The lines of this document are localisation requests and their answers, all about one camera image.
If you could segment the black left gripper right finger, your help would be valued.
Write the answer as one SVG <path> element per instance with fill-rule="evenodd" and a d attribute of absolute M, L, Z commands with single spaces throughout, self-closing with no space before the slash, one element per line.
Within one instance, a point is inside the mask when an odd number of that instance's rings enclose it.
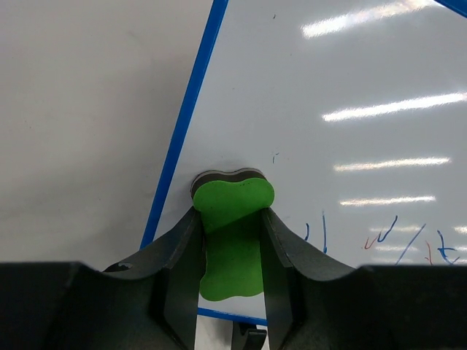
<path fill-rule="evenodd" d="M 272 349 L 464 349 L 466 268 L 351 268 L 260 213 Z"/>

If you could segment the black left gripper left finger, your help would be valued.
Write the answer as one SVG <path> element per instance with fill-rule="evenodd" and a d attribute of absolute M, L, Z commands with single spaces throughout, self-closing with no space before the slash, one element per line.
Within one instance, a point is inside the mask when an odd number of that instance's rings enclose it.
<path fill-rule="evenodd" d="M 203 270 L 193 209 L 105 271 L 80 262 L 1 264 L 3 349 L 192 349 Z"/>

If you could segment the green foam eraser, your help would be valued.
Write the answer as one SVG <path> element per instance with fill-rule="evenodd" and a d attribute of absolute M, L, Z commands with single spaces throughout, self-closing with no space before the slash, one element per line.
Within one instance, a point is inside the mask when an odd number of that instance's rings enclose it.
<path fill-rule="evenodd" d="M 262 293 L 260 212 L 274 202 L 272 184 L 255 168 L 211 170 L 193 180 L 190 196 L 205 235 L 202 298 L 220 302 Z"/>

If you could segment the blue framed whiteboard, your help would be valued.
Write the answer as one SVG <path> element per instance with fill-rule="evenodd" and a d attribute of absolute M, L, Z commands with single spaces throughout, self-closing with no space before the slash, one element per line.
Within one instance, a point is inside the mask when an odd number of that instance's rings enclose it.
<path fill-rule="evenodd" d="M 466 3 L 214 1 L 142 243 L 239 168 L 346 265 L 465 265 Z"/>

